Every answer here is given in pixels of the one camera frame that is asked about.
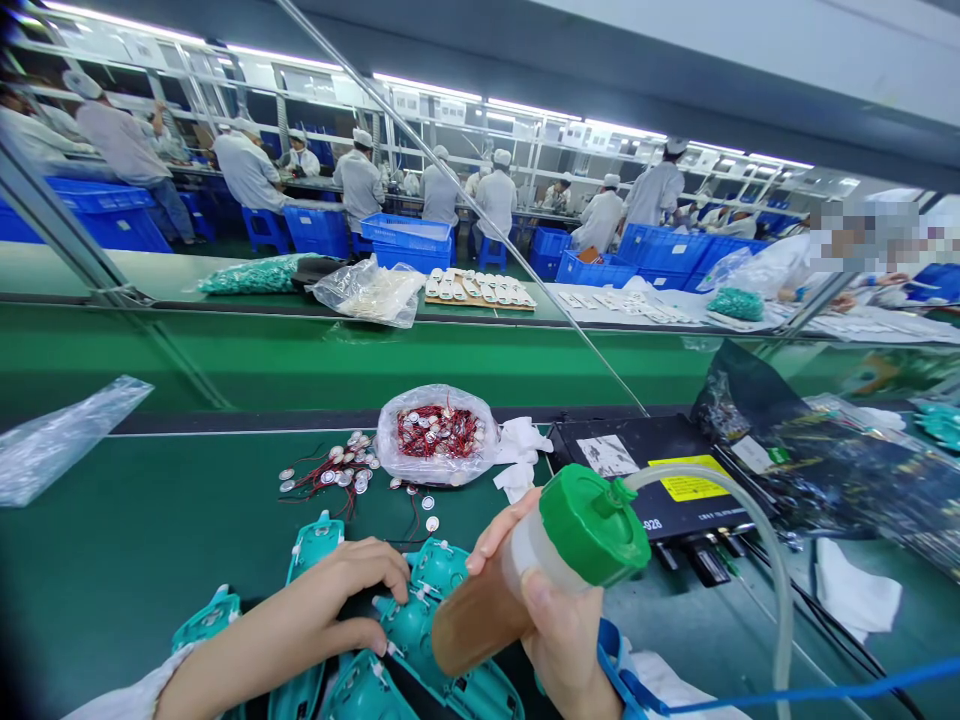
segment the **white cloth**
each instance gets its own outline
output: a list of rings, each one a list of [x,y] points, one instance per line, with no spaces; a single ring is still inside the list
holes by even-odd
[[[319,177],[320,176],[320,160],[317,159],[317,156],[312,150],[304,148],[299,152],[290,148],[289,153],[290,160],[286,165],[287,170],[293,170],[295,167],[300,167],[303,170],[304,175],[307,177]]]
[[[251,210],[283,212],[287,196],[274,185],[280,182],[280,173],[250,138],[234,130],[218,137],[212,150],[238,203]]]
[[[333,182],[338,188],[343,188],[343,204],[347,208],[350,232],[360,232],[360,221],[380,212],[380,205],[385,199],[380,171],[367,160],[366,155],[354,148],[337,160]]]
[[[31,162],[45,171],[46,163],[66,162],[65,152],[92,153],[92,145],[75,143],[36,118],[0,106],[0,130],[20,147]]]
[[[420,194],[423,196],[423,219],[431,222],[445,222],[456,225],[460,222],[457,215],[457,193],[460,185],[447,177],[446,172],[436,165],[423,171],[420,180]]]
[[[850,564],[833,540],[817,540],[817,595],[861,643],[870,633],[890,632],[900,608],[903,586]]]
[[[146,187],[172,177],[131,115],[91,100],[77,110],[77,124],[124,182]]]
[[[513,212],[517,209],[517,186],[513,184],[510,176],[503,170],[497,170],[483,178],[477,187],[477,204],[490,217],[497,229],[504,235],[510,234],[510,228],[513,227]],[[485,220],[481,220],[477,226],[484,237],[496,238],[496,230]]]
[[[586,250],[591,245],[605,253],[617,232],[623,215],[623,200],[613,190],[597,193],[580,213],[580,227],[573,231],[574,248]]]
[[[671,162],[662,162],[637,178],[623,205],[625,225],[659,225],[663,211],[673,213],[683,192],[683,174]]]
[[[152,720],[160,693],[196,647],[195,643],[182,647],[139,682],[94,698],[63,720]]]

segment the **plastic tube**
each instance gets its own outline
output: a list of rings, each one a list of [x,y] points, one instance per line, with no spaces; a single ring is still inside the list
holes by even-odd
[[[757,530],[764,544],[770,548],[770,562],[773,571],[773,586],[777,593],[777,648],[773,657],[773,689],[787,690],[790,686],[790,660],[793,649],[793,598],[790,594],[790,574],[787,566],[778,552],[779,543],[773,526],[757,502],[726,475],[705,468],[701,465],[667,464],[644,468],[624,479],[624,484],[631,490],[650,485],[651,483],[674,477],[696,477],[716,483],[727,490],[747,511],[750,518],[756,523]],[[790,720],[790,705],[786,701],[777,703],[777,717],[779,720]]]

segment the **white lab coat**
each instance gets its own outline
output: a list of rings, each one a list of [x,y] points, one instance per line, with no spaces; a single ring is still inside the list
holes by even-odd
[[[477,187],[477,204],[504,235],[513,227],[513,211],[517,209],[517,186],[503,170],[494,170]],[[496,239],[497,233],[485,220],[477,223],[484,237]]]
[[[288,198],[277,190],[280,173],[267,154],[239,130],[217,138],[213,152],[230,194],[251,210],[282,213]]]
[[[597,193],[580,213],[583,224],[573,231],[573,245],[578,252],[591,245],[600,253],[610,247],[617,225],[623,217],[623,200],[613,190]]]
[[[77,110],[77,124],[117,177],[147,187],[173,177],[133,117],[115,107],[88,100]]]
[[[451,225],[460,222],[460,216],[457,215],[459,190],[459,183],[447,177],[447,174],[436,165],[431,165],[424,170],[423,179],[420,181],[423,219]]]
[[[300,152],[297,152],[291,148],[289,157],[290,160],[285,166],[287,170],[292,171],[295,167],[299,166],[307,177],[320,176],[320,160],[317,159],[317,156],[312,150],[304,148]]]
[[[671,162],[662,162],[637,178],[623,204],[625,225],[659,225],[663,211],[673,213],[683,192],[683,174]]]
[[[36,118],[4,106],[0,106],[0,130],[24,151],[42,173],[46,172],[47,163],[67,162],[65,152],[94,152],[93,146],[67,140]]]
[[[359,233],[360,221],[380,212],[384,201],[380,171],[366,155],[354,148],[337,160],[333,182],[342,188],[350,232]]]

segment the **teal plastic housing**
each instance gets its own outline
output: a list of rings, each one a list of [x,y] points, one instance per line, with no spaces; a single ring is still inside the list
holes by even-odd
[[[323,511],[317,522],[301,528],[291,552],[287,585],[336,550],[343,540],[343,522],[331,520],[327,510]],[[324,665],[320,663],[306,670],[270,693],[270,720],[313,717],[320,697]]]

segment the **human hand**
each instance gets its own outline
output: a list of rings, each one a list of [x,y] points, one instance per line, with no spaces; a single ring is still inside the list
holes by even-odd
[[[493,519],[480,535],[467,570],[478,575],[520,519],[537,507],[541,488]],[[523,602],[536,630],[521,638],[547,696],[566,720],[623,716],[623,705],[597,661],[603,589],[582,595],[560,592],[538,569],[521,579]]]
[[[376,620],[337,621],[344,602],[383,583],[401,605],[410,569],[396,550],[367,538],[342,543],[184,660],[160,695],[155,720],[207,720],[279,687],[347,650],[387,650]]]

